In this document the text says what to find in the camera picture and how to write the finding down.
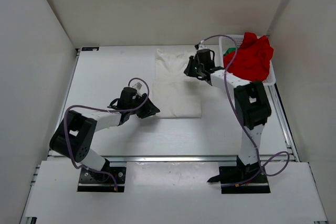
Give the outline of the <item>white t shirt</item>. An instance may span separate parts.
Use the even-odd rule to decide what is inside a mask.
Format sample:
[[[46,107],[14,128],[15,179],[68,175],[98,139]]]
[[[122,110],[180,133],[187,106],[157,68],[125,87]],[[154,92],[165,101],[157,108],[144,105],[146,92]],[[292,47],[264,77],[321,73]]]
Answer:
[[[160,109],[157,118],[202,117],[199,81],[184,74],[192,55],[192,51],[156,50],[152,101]]]

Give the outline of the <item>red t shirt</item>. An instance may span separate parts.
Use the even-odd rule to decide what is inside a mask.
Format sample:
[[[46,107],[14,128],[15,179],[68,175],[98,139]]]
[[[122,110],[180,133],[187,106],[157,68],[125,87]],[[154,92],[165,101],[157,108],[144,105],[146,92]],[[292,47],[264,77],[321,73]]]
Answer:
[[[264,81],[269,75],[274,49],[263,35],[246,32],[238,52],[231,52],[223,59],[224,67],[235,76],[249,81]]]

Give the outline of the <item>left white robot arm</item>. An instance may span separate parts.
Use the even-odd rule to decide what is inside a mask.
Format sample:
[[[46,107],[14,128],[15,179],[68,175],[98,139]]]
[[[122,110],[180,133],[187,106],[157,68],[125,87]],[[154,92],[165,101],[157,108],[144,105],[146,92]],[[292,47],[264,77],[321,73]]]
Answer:
[[[49,142],[51,150],[81,164],[100,181],[110,178],[111,172],[108,160],[91,149],[95,132],[121,126],[132,115],[145,119],[160,112],[147,94],[141,94],[135,87],[123,88],[120,97],[114,99],[108,109],[87,115],[70,110]]]

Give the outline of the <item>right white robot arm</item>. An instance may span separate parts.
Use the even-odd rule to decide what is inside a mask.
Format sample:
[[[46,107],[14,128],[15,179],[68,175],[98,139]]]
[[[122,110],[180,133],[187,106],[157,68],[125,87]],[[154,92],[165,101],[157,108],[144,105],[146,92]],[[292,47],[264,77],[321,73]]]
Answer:
[[[189,57],[184,74],[226,91],[243,131],[237,167],[249,174],[259,169],[261,134],[271,116],[270,104],[262,82],[241,79],[215,66],[214,56],[210,49],[198,50]]]

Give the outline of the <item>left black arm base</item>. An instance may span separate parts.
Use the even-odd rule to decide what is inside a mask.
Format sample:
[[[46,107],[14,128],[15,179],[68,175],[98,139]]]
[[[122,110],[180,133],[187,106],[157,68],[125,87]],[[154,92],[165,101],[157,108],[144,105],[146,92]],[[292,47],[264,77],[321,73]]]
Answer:
[[[78,192],[94,193],[123,193],[125,189],[125,179],[127,167],[125,165],[110,164],[110,175],[95,173],[82,168],[78,179]]]

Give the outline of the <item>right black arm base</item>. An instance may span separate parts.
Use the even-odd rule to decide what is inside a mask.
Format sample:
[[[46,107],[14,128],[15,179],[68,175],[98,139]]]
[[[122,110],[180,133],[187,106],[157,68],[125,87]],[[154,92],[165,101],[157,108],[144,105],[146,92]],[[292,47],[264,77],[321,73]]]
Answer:
[[[208,183],[220,183],[222,194],[269,194],[267,176],[260,170],[258,162],[244,165],[239,157],[235,166],[220,166],[219,174]]]

